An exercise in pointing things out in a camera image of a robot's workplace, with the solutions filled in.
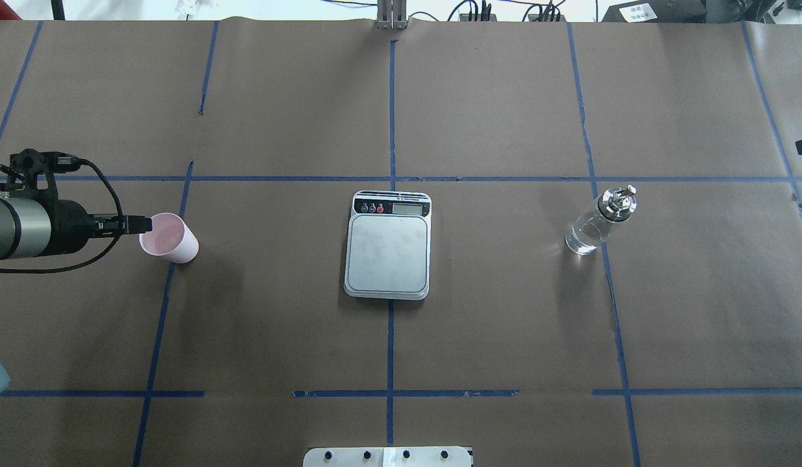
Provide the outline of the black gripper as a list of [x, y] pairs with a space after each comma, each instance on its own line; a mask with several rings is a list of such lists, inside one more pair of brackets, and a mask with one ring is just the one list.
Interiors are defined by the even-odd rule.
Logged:
[[90, 239], [151, 232], [152, 219], [144, 216], [90, 215], [77, 202], [56, 201], [51, 213], [50, 255], [80, 251]]

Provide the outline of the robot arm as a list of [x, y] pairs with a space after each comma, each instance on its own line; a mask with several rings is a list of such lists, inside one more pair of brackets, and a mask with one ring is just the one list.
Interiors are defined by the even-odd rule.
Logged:
[[150, 217], [90, 215], [72, 200], [0, 197], [0, 261], [74, 254], [92, 239], [151, 232]]

